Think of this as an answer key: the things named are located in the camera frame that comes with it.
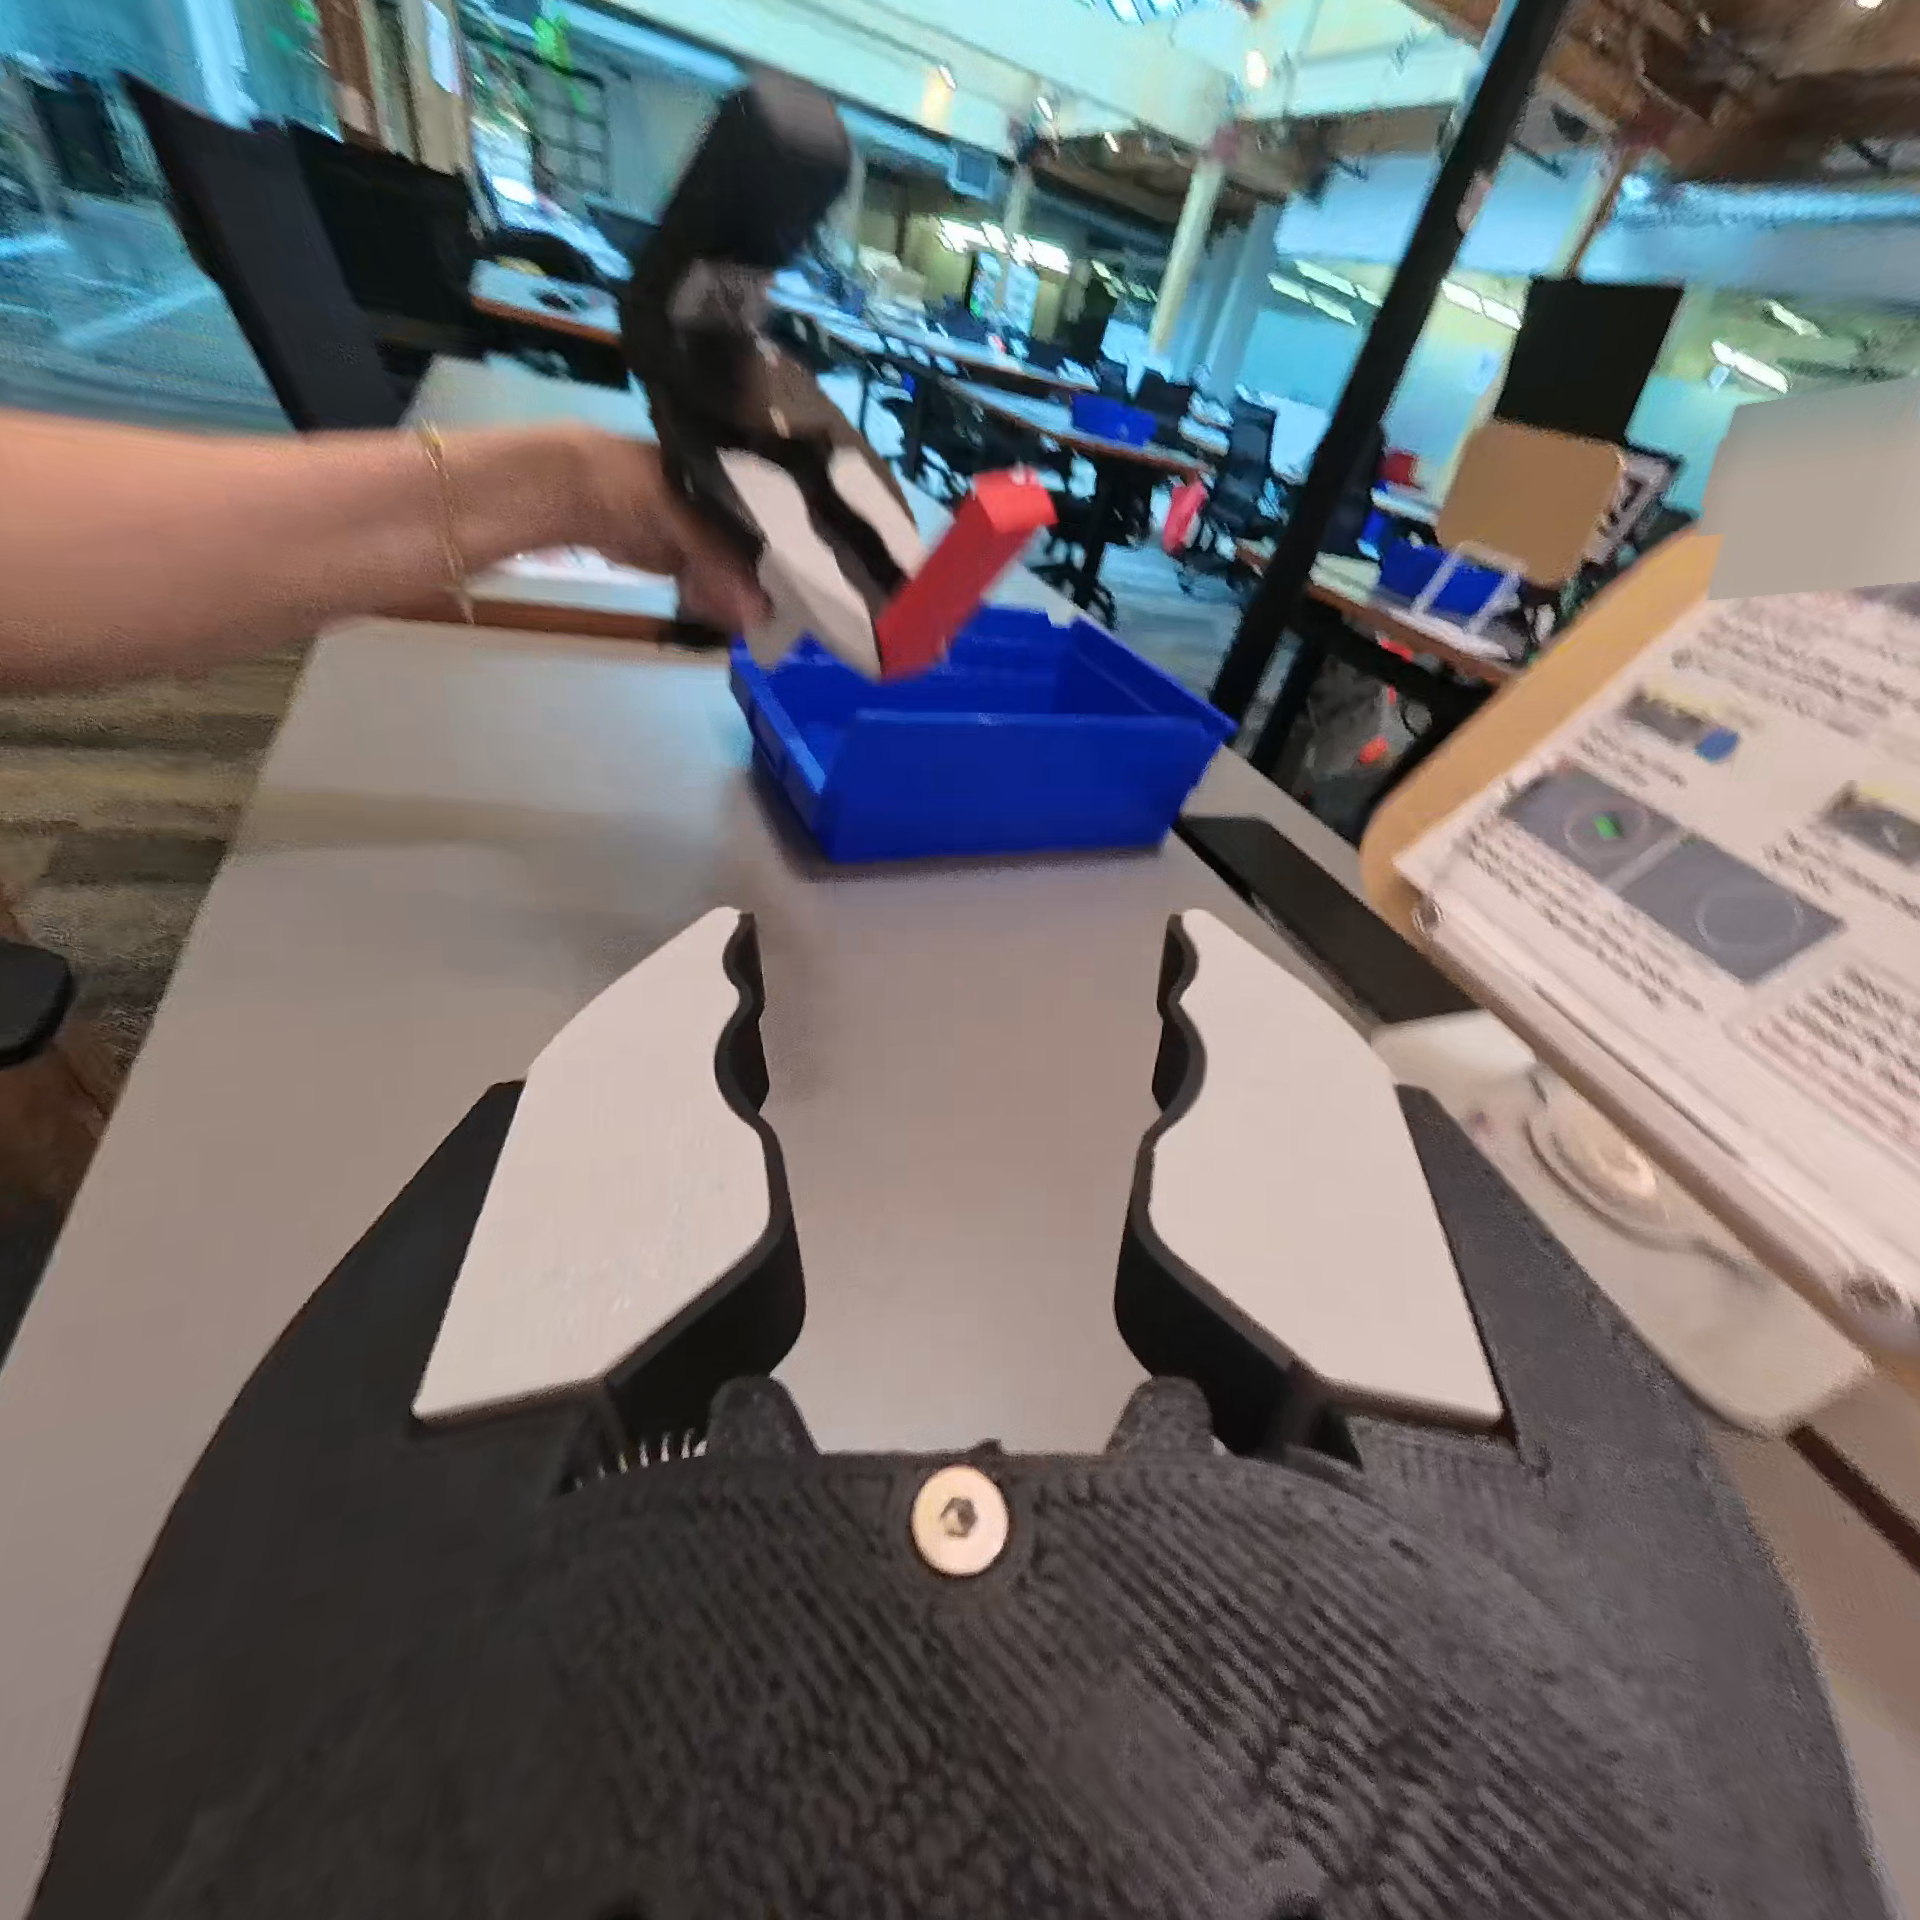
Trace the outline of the black pillar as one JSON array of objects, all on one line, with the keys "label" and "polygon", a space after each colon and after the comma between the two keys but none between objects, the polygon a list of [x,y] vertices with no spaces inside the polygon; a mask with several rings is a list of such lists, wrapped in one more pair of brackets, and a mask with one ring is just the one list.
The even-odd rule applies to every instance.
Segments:
[{"label": "black pillar", "polygon": [[1408,236],[1378,316],[1356,352],[1348,382],[1322,431],[1309,474],[1241,618],[1235,643],[1211,683],[1211,705],[1244,723],[1290,618],[1309,590],[1309,567],[1333,527],[1347,487],[1356,480],[1371,436],[1400,384],[1426,314],[1454,272],[1476,210],[1499,170],[1531,87],[1564,31],[1567,2],[1503,2],[1483,35],[1476,82],[1456,113],[1454,142],[1437,165],[1421,215]]}]

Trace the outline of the person's left hand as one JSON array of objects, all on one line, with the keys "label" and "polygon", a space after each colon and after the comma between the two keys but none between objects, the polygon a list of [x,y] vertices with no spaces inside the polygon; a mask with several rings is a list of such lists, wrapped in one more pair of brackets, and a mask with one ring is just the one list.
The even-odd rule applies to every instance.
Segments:
[{"label": "person's left hand", "polygon": [[673,581],[679,612],[728,634],[772,613],[757,567],[670,482],[659,448],[602,428],[566,436],[559,541]]}]

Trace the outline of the black monitor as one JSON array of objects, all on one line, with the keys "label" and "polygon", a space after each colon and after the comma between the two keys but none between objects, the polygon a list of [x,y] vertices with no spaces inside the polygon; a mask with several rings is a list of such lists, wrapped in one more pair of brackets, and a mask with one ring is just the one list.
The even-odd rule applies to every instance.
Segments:
[{"label": "black monitor", "polygon": [[1627,443],[1681,302],[1670,281],[1535,277],[1491,419]]}]

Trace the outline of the person's left forearm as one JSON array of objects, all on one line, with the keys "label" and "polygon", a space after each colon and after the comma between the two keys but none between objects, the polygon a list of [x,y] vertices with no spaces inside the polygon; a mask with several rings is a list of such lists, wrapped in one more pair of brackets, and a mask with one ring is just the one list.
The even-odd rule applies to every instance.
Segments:
[{"label": "person's left forearm", "polygon": [[570,431],[210,438],[4,413],[4,691],[440,612],[477,573],[562,544]]}]

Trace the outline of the black partition panel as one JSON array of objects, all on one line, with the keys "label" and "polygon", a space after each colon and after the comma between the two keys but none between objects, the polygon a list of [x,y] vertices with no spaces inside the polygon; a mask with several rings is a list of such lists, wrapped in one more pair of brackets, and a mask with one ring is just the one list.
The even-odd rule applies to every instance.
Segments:
[{"label": "black partition panel", "polygon": [[404,399],[349,296],[284,132],[240,132],[121,74],[181,232],[217,281],[292,428],[390,431]]}]

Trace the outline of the printed instruction sheet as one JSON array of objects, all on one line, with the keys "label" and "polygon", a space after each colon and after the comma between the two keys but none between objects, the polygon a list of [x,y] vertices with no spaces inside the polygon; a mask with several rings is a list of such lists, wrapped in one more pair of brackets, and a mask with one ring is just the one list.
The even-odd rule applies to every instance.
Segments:
[{"label": "printed instruction sheet", "polygon": [[1426,947],[1916,1349],[1916,589],[1708,602],[1397,854]]}]

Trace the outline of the instruction sheet on wooden stand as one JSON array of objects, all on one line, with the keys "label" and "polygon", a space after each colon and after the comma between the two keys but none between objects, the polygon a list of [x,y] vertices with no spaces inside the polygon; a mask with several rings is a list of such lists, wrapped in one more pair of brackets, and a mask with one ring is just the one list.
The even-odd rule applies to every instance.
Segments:
[{"label": "instruction sheet on wooden stand", "polygon": [[1574,1258],[1688,1394],[1732,1428],[1782,1438],[1879,1385],[1916,1400],[1916,1353],[1869,1347],[1853,1323],[1741,1229],[1729,1229],[1699,1189],[1650,1153],[1619,1116],[1582,1091],[1503,1017],[1483,987],[1426,947],[1397,854],[1513,770],[1550,728],[1637,663],[1659,637],[1721,596],[1723,538],[1688,532],[1662,541],[1574,619],[1567,637],[1523,670],[1476,719],[1404,776],[1362,832],[1362,891],[1375,911],[1460,987],[1503,1039],[1471,1043],[1460,1022],[1397,1028],[1385,1055],[1433,1091],[1464,1093],[1485,1119],[1495,1159],[1546,1197]]}]

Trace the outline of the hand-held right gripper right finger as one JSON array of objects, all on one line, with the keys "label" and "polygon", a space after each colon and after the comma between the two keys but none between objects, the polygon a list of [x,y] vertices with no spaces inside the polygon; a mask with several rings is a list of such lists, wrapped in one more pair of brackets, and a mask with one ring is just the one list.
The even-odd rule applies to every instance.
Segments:
[{"label": "hand-held right gripper right finger", "polygon": [[1359,1457],[1356,1425],[1506,1439],[1495,1362],[1400,1091],[1225,919],[1165,919],[1152,1119],[1115,1316],[1227,1457]]}]

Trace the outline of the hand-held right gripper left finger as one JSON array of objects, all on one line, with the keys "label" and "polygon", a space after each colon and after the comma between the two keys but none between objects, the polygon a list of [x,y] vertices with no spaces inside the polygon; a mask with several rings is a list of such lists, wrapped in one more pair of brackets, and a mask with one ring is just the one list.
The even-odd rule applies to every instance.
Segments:
[{"label": "hand-held right gripper left finger", "polygon": [[781,1364],[806,1294],[761,1012],[757,923],[715,907],[539,1052],[416,1421],[707,1428],[728,1382]]}]

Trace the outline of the red plank block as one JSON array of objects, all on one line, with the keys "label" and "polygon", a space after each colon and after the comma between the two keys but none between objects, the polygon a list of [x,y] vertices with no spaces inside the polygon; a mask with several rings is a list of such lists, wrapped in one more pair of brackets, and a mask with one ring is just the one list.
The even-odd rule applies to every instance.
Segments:
[{"label": "red plank block", "polygon": [[1051,499],[1032,468],[976,477],[946,532],[880,612],[880,678],[913,678],[946,657],[1002,573],[1055,523]]}]

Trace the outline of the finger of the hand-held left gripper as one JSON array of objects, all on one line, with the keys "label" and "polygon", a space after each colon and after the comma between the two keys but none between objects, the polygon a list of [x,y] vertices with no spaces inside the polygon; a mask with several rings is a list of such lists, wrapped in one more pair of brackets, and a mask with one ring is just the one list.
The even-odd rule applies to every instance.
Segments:
[{"label": "finger of the hand-held left gripper", "polygon": [[800,469],[765,454],[719,450],[719,469],[757,538],[756,578],[769,602],[765,618],[745,634],[748,657],[761,670],[781,666],[802,641],[864,678],[881,675],[876,613],[869,596],[847,573],[843,544],[818,523],[814,511],[849,511],[854,532],[872,536],[872,505],[890,505],[890,487],[854,448],[800,448]]},{"label": "finger of the hand-held left gripper", "polygon": [[820,441],[820,536],[854,589],[904,589],[924,564],[918,520],[854,441]]}]

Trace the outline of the wood-edged grey desk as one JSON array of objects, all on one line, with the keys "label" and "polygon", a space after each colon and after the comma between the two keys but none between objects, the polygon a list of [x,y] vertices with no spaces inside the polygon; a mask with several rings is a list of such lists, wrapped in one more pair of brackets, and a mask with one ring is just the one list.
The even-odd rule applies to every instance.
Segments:
[{"label": "wood-edged grey desk", "polygon": [[[411,394],[408,421],[448,431],[572,421],[628,441],[657,441],[636,384],[572,382],[502,355],[433,355]],[[473,581],[472,603],[477,625],[516,634],[636,641],[679,649],[728,648],[708,625],[684,618],[673,581],[613,564],[588,549],[516,556]]]}]

